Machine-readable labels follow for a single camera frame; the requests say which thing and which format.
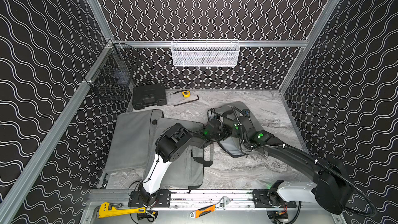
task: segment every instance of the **orange wrench handle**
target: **orange wrench handle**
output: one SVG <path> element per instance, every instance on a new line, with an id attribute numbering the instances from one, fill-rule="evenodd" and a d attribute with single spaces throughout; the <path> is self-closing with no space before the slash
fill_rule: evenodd
<path id="1" fill-rule="evenodd" d="M 209 207 L 204 207 L 204 208 L 198 209 L 195 212 L 195 218 L 198 218 L 198 217 L 201 217 L 201 216 L 203 216 L 205 214 L 213 212 L 214 210 L 216 210 L 216 205 L 211 205 Z"/>

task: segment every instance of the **white wire mesh basket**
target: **white wire mesh basket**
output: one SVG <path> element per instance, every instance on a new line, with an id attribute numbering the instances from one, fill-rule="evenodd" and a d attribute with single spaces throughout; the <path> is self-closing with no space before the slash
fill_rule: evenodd
<path id="1" fill-rule="evenodd" d="M 238 40 L 172 40 L 174 66 L 235 67 L 238 64 Z"/>

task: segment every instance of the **gray cushion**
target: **gray cushion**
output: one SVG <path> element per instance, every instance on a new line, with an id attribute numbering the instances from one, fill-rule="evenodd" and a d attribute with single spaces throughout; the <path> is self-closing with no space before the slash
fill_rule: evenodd
<path id="1" fill-rule="evenodd" d="M 105 172 L 142 168 L 148 160 L 149 141 L 156 125 L 153 120 L 163 117 L 161 110 L 124 112 L 117 117 Z"/>

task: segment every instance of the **gray bag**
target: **gray bag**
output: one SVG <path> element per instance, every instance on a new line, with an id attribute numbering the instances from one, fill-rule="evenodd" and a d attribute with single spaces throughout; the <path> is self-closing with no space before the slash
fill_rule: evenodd
<path id="1" fill-rule="evenodd" d="M 149 155 L 144 178 L 149 174 L 153 160 L 155 159 L 155 142 L 158 137 L 169 127 L 176 123 L 182 124 L 188 130 L 196 132 L 204 126 L 202 123 L 193 121 L 183 121 L 172 118 L 160 118 L 157 121 L 156 133 L 152 142 L 149 143 Z M 195 146 L 188 146 L 184 153 L 167 169 L 161 182 L 162 187 L 196 189 L 203 183 L 203 164 L 196 162 L 195 157 L 203 159 L 203 149 Z"/>
<path id="2" fill-rule="evenodd" d="M 219 108 L 215 109 L 215 112 L 223 117 L 227 117 L 229 119 L 235 119 L 234 113 L 232 112 L 231 106 L 234 106 L 240 110 L 242 109 L 249 109 L 245 103 L 241 101 L 225 104 Z M 254 114 L 250 113 L 250 118 L 251 121 L 253 122 L 253 126 L 256 128 L 256 130 L 262 130 L 263 127 L 261 126 L 260 122 L 256 119 Z M 251 150 L 247 150 L 245 147 L 240 147 L 239 144 L 239 138 L 234 138 L 234 137 L 228 137 L 225 140 L 219 141 L 218 145 L 226 152 L 228 153 L 231 157 L 237 158 L 241 157 L 244 155 L 247 155 L 248 153 L 252 153 Z"/>
<path id="3" fill-rule="evenodd" d="M 112 173 L 145 167 L 149 141 L 154 139 L 156 130 L 154 120 L 162 117 L 161 110 L 120 114 L 117 117 L 104 171 Z"/>

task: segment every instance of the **wavy line pattern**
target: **wavy line pattern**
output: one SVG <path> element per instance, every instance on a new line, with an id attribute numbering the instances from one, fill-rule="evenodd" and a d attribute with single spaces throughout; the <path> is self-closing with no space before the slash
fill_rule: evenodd
<path id="1" fill-rule="evenodd" d="M 86 0 L 0 0 L 0 202 L 105 42 Z"/>
<path id="2" fill-rule="evenodd" d="M 136 62 L 136 86 L 163 83 L 168 89 L 274 89 L 285 78 L 298 47 L 242 48 L 235 67 L 175 67 L 167 48 L 145 48 Z M 123 54 L 131 50 L 123 47 Z"/>
<path id="3" fill-rule="evenodd" d="M 303 40 L 327 0 L 98 0 L 118 40 Z"/>
<path id="4" fill-rule="evenodd" d="M 398 223 L 397 25 L 398 0 L 341 0 L 285 95 L 309 152 L 341 159 L 375 203 L 351 224 Z"/>
<path id="5" fill-rule="evenodd" d="M 117 115 L 127 106 L 89 92 L 12 223 L 79 223 L 105 167 Z"/>

